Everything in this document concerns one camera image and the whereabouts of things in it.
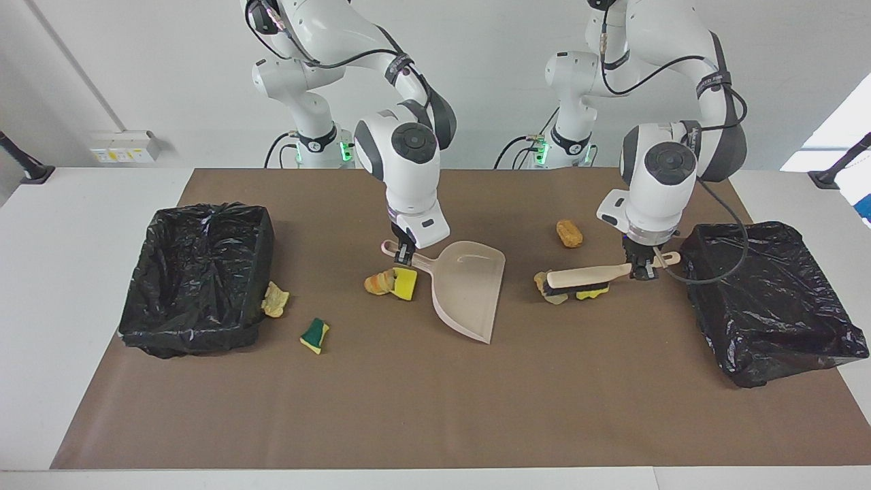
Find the orange striped sponge chunk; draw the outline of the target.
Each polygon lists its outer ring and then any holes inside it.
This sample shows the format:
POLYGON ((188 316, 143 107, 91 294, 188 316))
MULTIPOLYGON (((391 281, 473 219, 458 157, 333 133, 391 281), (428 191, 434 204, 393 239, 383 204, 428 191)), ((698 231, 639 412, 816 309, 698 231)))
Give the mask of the orange striped sponge chunk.
POLYGON ((386 295, 394 291, 395 288, 395 270, 387 269, 373 276, 368 276, 364 280, 364 288, 372 295, 386 295))

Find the pink handled hand brush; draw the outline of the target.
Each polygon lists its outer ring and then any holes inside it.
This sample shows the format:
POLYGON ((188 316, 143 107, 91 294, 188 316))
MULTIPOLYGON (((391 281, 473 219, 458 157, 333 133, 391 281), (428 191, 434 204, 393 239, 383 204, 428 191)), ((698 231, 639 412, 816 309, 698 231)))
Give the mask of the pink handled hand brush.
MULTIPOLYGON (((663 259, 657 258, 657 269, 663 269, 670 265, 680 263, 680 254, 676 252, 666 253, 663 259)), ((586 285, 604 284, 629 278, 631 264, 600 265, 595 267, 582 267, 582 269, 567 269, 561 271, 548 271, 544 289, 547 295, 568 294, 575 297, 574 293, 586 285)))

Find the pink plastic dustpan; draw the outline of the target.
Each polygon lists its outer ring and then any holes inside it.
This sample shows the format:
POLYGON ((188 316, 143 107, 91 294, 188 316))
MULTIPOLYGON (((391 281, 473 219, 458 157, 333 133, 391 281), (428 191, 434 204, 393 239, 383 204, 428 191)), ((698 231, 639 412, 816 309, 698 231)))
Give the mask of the pink plastic dustpan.
POLYGON ((439 319, 483 344, 491 344, 505 263, 502 251, 471 241, 451 243, 435 259, 416 253, 411 261, 431 276, 439 319))

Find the brown bread shaped sponge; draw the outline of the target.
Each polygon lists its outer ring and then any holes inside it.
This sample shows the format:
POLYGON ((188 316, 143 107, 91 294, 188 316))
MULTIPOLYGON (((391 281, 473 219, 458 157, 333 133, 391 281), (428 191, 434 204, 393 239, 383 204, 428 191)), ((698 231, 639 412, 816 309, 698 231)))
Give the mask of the brown bread shaped sponge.
POLYGON ((584 235, 575 222, 570 219, 558 220, 555 229, 563 247, 575 249, 584 243, 584 235))

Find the beige sponge chunk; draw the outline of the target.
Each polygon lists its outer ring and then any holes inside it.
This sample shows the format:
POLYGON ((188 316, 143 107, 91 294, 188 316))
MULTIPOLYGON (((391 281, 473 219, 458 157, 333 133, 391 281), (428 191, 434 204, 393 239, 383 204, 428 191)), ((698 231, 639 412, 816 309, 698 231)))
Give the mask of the beige sponge chunk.
POLYGON ((536 288, 539 290, 542 298, 547 301, 548 304, 553 305, 561 305, 569 300, 568 294, 562 295, 547 295, 544 289, 544 283, 546 282, 547 272, 541 271, 535 274, 533 280, 535 282, 536 288))
POLYGON ((283 291, 275 282, 270 281, 261 302, 261 309, 265 316, 271 319, 279 319, 283 316, 290 297, 288 291, 283 291))

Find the green and yellow sponge piece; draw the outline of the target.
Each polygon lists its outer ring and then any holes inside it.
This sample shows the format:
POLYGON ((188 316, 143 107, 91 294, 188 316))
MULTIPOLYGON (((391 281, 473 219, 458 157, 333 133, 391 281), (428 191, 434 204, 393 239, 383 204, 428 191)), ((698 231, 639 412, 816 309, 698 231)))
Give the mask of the green and yellow sponge piece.
POLYGON ((320 355, 323 353, 323 344, 327 337, 327 332, 330 331, 330 326, 321 318, 314 318, 299 341, 302 345, 311 350, 312 353, 320 355))

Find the bin lined with black bag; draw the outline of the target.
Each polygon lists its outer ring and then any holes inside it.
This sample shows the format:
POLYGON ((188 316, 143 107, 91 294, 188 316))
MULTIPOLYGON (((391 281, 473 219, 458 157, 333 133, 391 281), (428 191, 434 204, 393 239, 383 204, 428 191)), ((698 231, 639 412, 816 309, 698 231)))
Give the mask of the bin lined with black bag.
POLYGON ((273 254, 265 207, 199 203, 156 211, 117 336, 159 359, 252 346, 265 317, 273 254))
POLYGON ((871 357, 802 234, 780 221, 700 224, 679 248, 696 323, 737 387, 871 357))

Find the brown paper table mat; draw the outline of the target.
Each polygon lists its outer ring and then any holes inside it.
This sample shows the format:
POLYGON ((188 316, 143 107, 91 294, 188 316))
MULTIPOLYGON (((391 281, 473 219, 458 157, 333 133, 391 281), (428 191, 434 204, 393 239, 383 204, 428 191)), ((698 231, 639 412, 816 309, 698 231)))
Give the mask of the brown paper table mat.
POLYGON ((621 263, 595 215, 620 186, 603 168, 442 173, 451 240, 507 258, 483 344, 436 316, 426 276, 413 301, 364 291, 391 263, 366 171, 194 171, 180 205, 267 208, 290 305, 223 355, 162 360, 112 338, 52 468, 871 465, 871 425, 837 370, 735 387, 681 283, 542 299, 538 271, 621 263), (581 247, 563 247, 563 219, 581 247), (299 341, 313 319, 330 326, 320 355, 299 341))

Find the white and blue object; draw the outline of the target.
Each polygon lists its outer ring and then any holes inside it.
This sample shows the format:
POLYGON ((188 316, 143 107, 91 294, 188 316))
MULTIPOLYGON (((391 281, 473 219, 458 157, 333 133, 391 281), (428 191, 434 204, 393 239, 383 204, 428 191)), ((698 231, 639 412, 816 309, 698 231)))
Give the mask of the white and blue object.
POLYGON ((836 176, 840 195, 859 215, 862 223, 871 229, 871 156, 865 156, 836 176))

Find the white wall socket box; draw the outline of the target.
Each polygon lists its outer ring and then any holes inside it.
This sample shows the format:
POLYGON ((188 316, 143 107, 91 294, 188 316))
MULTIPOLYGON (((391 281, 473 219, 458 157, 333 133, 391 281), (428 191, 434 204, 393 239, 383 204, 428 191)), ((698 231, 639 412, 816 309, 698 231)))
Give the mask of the white wall socket box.
POLYGON ((93 131, 89 137, 89 150, 99 163, 152 164, 161 155, 152 131, 93 131))

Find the white wall conduit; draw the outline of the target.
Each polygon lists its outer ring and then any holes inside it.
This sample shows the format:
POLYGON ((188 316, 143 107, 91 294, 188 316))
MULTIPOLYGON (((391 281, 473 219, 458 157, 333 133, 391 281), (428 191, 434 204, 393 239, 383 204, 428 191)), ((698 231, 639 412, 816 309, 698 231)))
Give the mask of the white wall conduit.
POLYGON ((118 117, 115 109, 111 107, 108 100, 103 96, 99 87, 93 83, 91 77, 83 66, 78 62, 75 54, 69 49, 65 41, 62 40, 62 37, 59 36, 56 29, 50 24, 49 19, 44 16, 44 13, 39 8, 35 0, 24 0, 27 8, 30 10, 32 16, 34 16, 35 21, 40 24, 41 28, 46 32, 46 35, 52 40, 52 43, 56 47, 57 50, 61 53, 69 67, 72 71, 75 72, 78 80, 85 86, 90 96, 94 99, 95 103, 101 108, 102 112, 112 121, 112 125, 115 131, 126 131, 128 128, 118 117))

